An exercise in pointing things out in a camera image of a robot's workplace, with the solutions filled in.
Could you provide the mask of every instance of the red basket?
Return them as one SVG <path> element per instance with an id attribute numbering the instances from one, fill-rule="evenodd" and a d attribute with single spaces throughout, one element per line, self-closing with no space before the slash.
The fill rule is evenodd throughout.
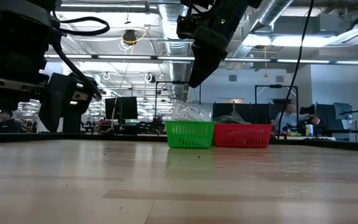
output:
<path id="1" fill-rule="evenodd" d="M 215 145 L 265 148 L 269 145 L 272 128 L 270 124 L 215 124 Z"/>

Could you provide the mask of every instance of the desk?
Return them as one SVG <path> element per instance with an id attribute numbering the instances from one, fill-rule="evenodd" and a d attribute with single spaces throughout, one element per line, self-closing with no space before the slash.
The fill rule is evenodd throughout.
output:
<path id="1" fill-rule="evenodd" d="M 358 130 L 354 129 L 326 129 L 323 130 L 324 133 L 331 133 L 331 134 L 350 134 L 350 133 L 358 133 Z"/>
<path id="2" fill-rule="evenodd" d="M 0 223 L 358 223 L 358 152 L 10 142 Z"/>
<path id="3" fill-rule="evenodd" d="M 310 137 L 310 136 L 287 136 L 287 140 L 304 140 L 304 139 L 316 139 L 316 137 Z M 317 139 L 336 141 L 336 138 L 334 138 L 334 137 L 318 137 Z"/>

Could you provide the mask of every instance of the plastic basket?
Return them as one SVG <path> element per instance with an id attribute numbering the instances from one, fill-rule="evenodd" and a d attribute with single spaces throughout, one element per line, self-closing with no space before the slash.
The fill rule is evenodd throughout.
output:
<path id="1" fill-rule="evenodd" d="M 172 148 L 211 147 L 214 122 L 167 121 L 168 144 Z"/>
<path id="2" fill-rule="evenodd" d="M 269 145 L 272 125 L 216 124 L 214 137 L 218 147 L 265 148 Z"/>

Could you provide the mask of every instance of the computer monitor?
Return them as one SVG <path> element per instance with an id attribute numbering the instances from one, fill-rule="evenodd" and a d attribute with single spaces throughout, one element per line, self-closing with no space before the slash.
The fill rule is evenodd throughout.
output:
<path id="1" fill-rule="evenodd" d="M 346 113 L 353 110 L 352 105 L 349 103 L 334 103 L 334 107 L 335 119 L 353 119 L 353 115 L 351 113 Z"/>
<path id="2" fill-rule="evenodd" d="M 106 118 L 112 119 L 112 110 L 116 99 L 106 99 Z M 119 97 L 117 99 L 114 119 L 137 119 L 137 100 L 136 97 Z"/>

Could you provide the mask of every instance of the cable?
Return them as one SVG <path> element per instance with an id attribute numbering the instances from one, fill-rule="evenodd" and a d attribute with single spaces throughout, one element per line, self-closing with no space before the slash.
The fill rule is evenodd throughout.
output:
<path id="1" fill-rule="evenodd" d="M 100 30 L 94 30 L 94 31 L 75 31 L 75 30 L 68 30 L 68 29 L 62 29 L 62 28 L 59 28 L 59 30 L 62 32 L 65 32 L 66 34 L 82 35 L 82 36 L 96 36 L 96 35 L 100 35 L 100 34 L 105 34 L 110 30 L 110 25 L 108 22 L 106 22 L 102 19 L 99 19 L 97 17 L 93 17 L 93 16 L 86 16 L 86 17 L 77 18 L 77 19 L 70 19 L 67 21 L 60 21 L 60 23 L 71 24 L 71 23 L 76 23 L 76 22 L 88 22 L 88 21 L 98 22 L 98 23 L 105 25 L 106 27 L 104 27 Z"/>
<path id="2" fill-rule="evenodd" d="M 352 21 L 347 21 L 347 20 L 345 20 L 345 18 L 343 17 L 343 15 L 338 15 L 338 16 L 339 16 L 339 18 L 341 18 L 344 22 L 347 22 L 348 24 L 353 24 Z"/>
<path id="3" fill-rule="evenodd" d="M 128 71 L 128 66 L 129 66 L 129 63 L 127 64 L 127 68 L 125 69 L 125 73 L 124 73 L 124 76 L 122 77 L 121 84 L 119 85 L 119 88 L 118 88 L 118 91 L 117 91 L 117 96 L 116 96 L 116 101 L 115 101 L 115 103 L 114 103 L 114 108 L 112 109 L 111 129 L 112 129 L 113 131 L 114 131 L 114 114 L 115 114 L 115 112 L 116 112 L 116 105 L 117 105 L 117 100 L 118 100 L 118 94 L 119 94 L 119 92 L 121 91 L 122 84 L 124 83 L 125 76 L 126 76 L 127 71 Z"/>
<path id="4" fill-rule="evenodd" d="M 135 45 L 132 46 L 131 55 L 134 53 Z"/>
<path id="5" fill-rule="evenodd" d="M 291 90 L 292 90 L 292 87 L 293 87 L 293 84 L 295 82 L 295 78 L 296 78 L 296 74 L 298 73 L 298 68 L 299 68 L 299 64 L 300 64 L 300 60 L 302 58 L 302 49 L 303 49 L 303 40 L 305 39 L 305 35 L 306 35 L 306 30 L 308 28 L 308 24 L 309 24 L 309 19 L 310 19 L 310 14 L 313 10 L 313 4 L 314 4 L 314 0 L 311 0 L 310 1 L 310 7 L 309 7 L 309 12 L 308 12 L 308 16 L 306 17 L 306 22 L 305 22 L 305 26 L 303 28 L 303 32 L 302 32 L 302 38 L 301 38 L 301 45 L 299 47 L 299 56 L 298 56 L 298 61 L 296 63 L 296 67 L 295 67 L 295 72 L 293 74 L 293 78 L 292 78 L 292 81 L 291 81 L 291 85 L 290 85 L 290 89 L 288 90 L 288 93 L 287 93 L 287 97 L 285 98 L 285 102 L 284 102 L 284 108 L 281 112 L 281 115 L 280 115 L 280 120 L 278 121 L 278 139 L 280 139 L 280 133 L 281 133 L 281 121 L 283 119 L 283 115 L 284 115 L 284 111 L 285 111 L 285 108 L 287 107 L 287 101 L 290 97 L 290 93 L 291 93 Z"/>
<path id="6" fill-rule="evenodd" d="M 100 91 L 98 87 L 96 87 L 91 80 L 89 80 L 84 73 L 78 69 L 73 62 L 71 62 L 70 59 L 63 53 L 62 47 L 60 46 L 60 43 L 53 43 L 52 44 L 53 49 L 56 51 L 56 53 L 59 55 L 59 57 L 66 63 L 68 68 L 72 70 L 72 72 L 83 82 L 84 88 L 87 88 L 89 90 L 92 90 L 93 92 L 93 98 L 95 100 L 101 100 L 102 94 L 100 94 Z"/>
<path id="7" fill-rule="evenodd" d="M 193 88 L 193 92 L 194 92 L 194 97 L 195 97 L 195 99 L 196 99 L 196 102 L 197 102 L 197 104 L 198 104 L 197 94 L 196 94 L 196 89 L 195 89 L 195 88 Z"/>

